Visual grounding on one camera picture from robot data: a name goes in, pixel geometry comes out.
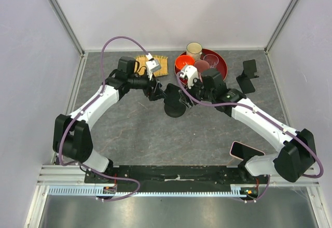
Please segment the black smartphone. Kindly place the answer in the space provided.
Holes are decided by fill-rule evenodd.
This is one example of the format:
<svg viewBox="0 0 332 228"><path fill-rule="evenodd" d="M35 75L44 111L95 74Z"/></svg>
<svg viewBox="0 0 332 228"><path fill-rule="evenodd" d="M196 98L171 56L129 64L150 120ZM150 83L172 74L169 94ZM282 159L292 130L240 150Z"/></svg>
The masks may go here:
<svg viewBox="0 0 332 228"><path fill-rule="evenodd" d="M164 91L166 98L164 104L173 108L185 107L185 104L181 101L181 89L179 86L168 83L166 90Z"/></svg>

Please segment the black round-base phone stand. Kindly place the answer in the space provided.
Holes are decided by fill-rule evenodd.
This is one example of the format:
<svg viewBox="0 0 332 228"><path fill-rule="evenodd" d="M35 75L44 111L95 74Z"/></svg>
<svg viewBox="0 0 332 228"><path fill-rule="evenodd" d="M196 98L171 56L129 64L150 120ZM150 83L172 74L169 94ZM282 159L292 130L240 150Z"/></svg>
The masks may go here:
<svg viewBox="0 0 332 228"><path fill-rule="evenodd" d="M173 106L165 104L164 111L165 111L166 115L169 117L179 118L185 114L186 107L185 106L173 107Z"/></svg>

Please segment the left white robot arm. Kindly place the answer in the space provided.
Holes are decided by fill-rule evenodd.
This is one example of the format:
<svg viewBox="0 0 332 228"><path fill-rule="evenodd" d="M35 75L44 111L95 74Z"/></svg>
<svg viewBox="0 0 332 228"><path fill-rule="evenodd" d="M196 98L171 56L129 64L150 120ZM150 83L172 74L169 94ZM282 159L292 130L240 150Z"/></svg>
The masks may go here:
<svg viewBox="0 0 332 228"><path fill-rule="evenodd" d="M53 150L96 170L96 177L103 183L114 177L113 161L94 149L90 133L94 124L131 89L141 89L149 101L166 97L154 76L161 68L159 61L149 55L143 75L135 71L138 65L134 58L122 56L118 67L85 104L70 115L60 114L55 120Z"/></svg>

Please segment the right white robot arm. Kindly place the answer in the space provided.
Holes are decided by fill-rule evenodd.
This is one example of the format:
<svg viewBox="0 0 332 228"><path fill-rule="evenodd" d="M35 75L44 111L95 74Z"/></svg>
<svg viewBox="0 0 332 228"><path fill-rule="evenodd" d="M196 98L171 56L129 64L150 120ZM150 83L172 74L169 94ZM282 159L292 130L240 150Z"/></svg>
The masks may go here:
<svg viewBox="0 0 332 228"><path fill-rule="evenodd" d="M238 178L250 183L261 175L279 175L288 182L300 177L320 178L323 165L315 151L312 132L298 131L281 123L261 110L242 92L228 88L217 69L199 74L196 67L185 66L176 75L182 92L196 104L214 107L229 117L242 122L263 137L275 150L274 154L249 156L238 169Z"/></svg>

